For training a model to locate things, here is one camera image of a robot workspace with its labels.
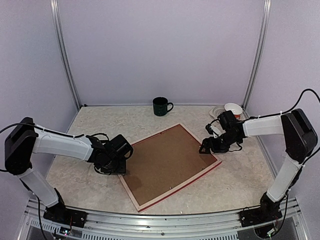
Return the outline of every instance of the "wooden frame border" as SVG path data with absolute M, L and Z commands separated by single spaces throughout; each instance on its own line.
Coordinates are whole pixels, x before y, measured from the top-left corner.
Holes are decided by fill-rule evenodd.
M 201 145 L 201 141 L 199 140 L 199 138 L 197 138 L 185 125 L 183 125 L 182 123 L 176 123 L 174 124 L 173 126 L 170 126 L 170 127 L 166 127 L 165 129 L 162 129 L 160 131 L 157 131 L 153 134 L 150 134 L 148 136 L 145 136 L 144 138 L 141 138 L 137 141 L 135 141 L 134 143 L 132 143 L 131 145 L 135 145 L 137 143 L 140 143 L 144 140 L 147 140 L 155 135 L 158 135 L 160 133 L 163 133 L 164 131 L 167 131 L 169 129 L 172 129 L 176 126 L 182 126 L 194 139 L 196 139 L 199 144 Z M 136 208 L 136 210 L 138 211 L 138 213 L 142 212 L 142 211 L 145 211 L 151 207 L 153 207 L 154 205 L 162 202 L 163 200 L 167 199 L 168 197 L 176 194 L 177 192 L 179 192 L 180 190 L 186 188 L 187 186 L 189 186 L 190 184 L 194 183 L 196 180 L 200 179 L 201 177 L 203 177 L 204 175 L 206 175 L 207 173 L 211 172 L 213 169 L 215 169 L 217 166 L 219 166 L 222 161 L 220 159 L 218 159 L 216 156 L 214 156 L 213 154 L 211 154 L 215 159 L 216 159 L 216 162 L 214 162 L 213 164 L 211 164 L 210 166 L 206 167 L 205 169 L 203 169 L 202 171 L 198 172 L 196 175 L 190 177 L 188 180 L 180 183 L 178 186 L 174 187 L 173 189 L 170 189 L 169 191 L 157 196 L 156 198 L 142 204 L 142 205 L 139 205 L 139 203 L 137 202 L 135 196 L 133 195 L 133 193 L 131 192 L 129 186 L 127 185 L 126 183 L 126 180 L 124 179 L 124 177 L 122 175 L 119 175 L 119 178 L 120 178 L 120 181 L 125 189 L 125 191 L 128 193 L 134 207 Z

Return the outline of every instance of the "table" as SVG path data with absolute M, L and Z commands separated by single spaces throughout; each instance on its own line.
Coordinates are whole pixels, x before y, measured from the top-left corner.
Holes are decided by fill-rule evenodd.
M 82 107 L 70 134 L 122 134 L 130 143 L 176 123 L 184 124 L 199 139 L 209 135 L 213 106 L 174 106 L 166 116 L 155 116 L 152 106 Z M 273 182 L 270 169 L 255 137 L 244 139 L 243 150 L 216 154 L 222 164 L 175 195 L 143 214 L 196 214 L 258 205 Z M 116 175 L 100 175 L 93 164 L 57 156 L 46 177 L 61 193 L 67 206 L 116 213 L 137 213 Z

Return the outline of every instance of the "metal corner post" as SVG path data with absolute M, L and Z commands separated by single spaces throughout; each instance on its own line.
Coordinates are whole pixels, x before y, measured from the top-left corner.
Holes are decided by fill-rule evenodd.
M 70 64 L 68 60 L 68 55 L 66 51 L 66 46 L 65 46 L 64 36 L 63 36 L 62 26 L 61 26 L 61 20 L 59 15 L 58 0 L 50 0 L 50 5 L 51 5 L 54 29 L 55 29 L 55 33 L 58 41 L 58 46 L 60 49 L 61 59 L 62 59 L 63 67 L 65 70 L 66 78 L 71 90 L 74 104 L 77 110 L 79 111 L 81 108 L 81 101 L 80 101 L 79 94 L 78 94 L 78 91 L 74 82 L 74 78 L 72 76 L 71 69 L 70 69 Z
M 258 39 L 258 45 L 255 52 L 254 62 L 252 66 L 252 70 L 250 73 L 250 79 L 249 84 L 245 92 L 245 97 L 242 103 L 242 107 L 244 109 L 247 109 L 250 97 L 252 95 L 255 81 L 257 78 L 257 73 L 262 57 L 262 53 L 264 50 L 266 35 L 267 35 L 267 28 L 268 28 L 268 22 L 270 17 L 270 8 L 271 8 L 271 0 L 264 0 L 264 8 L 263 8 L 263 15 L 262 15 L 262 22 L 261 22 L 261 28 L 260 28 L 260 34 Z

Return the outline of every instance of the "brown board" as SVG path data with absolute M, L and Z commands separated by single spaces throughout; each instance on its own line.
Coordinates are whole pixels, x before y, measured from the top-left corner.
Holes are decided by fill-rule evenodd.
M 132 144 L 133 155 L 120 180 L 138 212 L 175 194 L 221 163 L 211 154 L 200 154 L 200 145 L 182 124 Z

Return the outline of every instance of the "robotic arm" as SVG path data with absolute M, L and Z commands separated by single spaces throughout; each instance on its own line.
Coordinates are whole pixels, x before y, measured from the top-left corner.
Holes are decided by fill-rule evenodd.
M 303 163 L 318 142 L 317 134 L 305 113 L 301 109 L 295 109 L 286 114 L 239 121 L 232 111 L 226 111 L 217 119 L 225 133 L 217 138 L 205 138 L 199 150 L 202 154 L 209 154 L 210 151 L 226 153 L 231 144 L 241 144 L 247 137 L 284 135 L 286 156 L 274 183 L 263 194 L 259 208 L 240 212 L 243 227 L 281 218 L 280 203 L 298 180 Z
M 125 174 L 126 160 L 133 154 L 128 141 L 118 135 L 112 140 L 99 140 L 89 135 L 68 135 L 46 129 L 25 117 L 5 140 L 5 168 L 16 175 L 46 206 L 45 219 L 82 227 L 87 214 L 66 208 L 59 192 L 31 164 L 32 153 L 73 157 L 94 164 L 101 174 Z

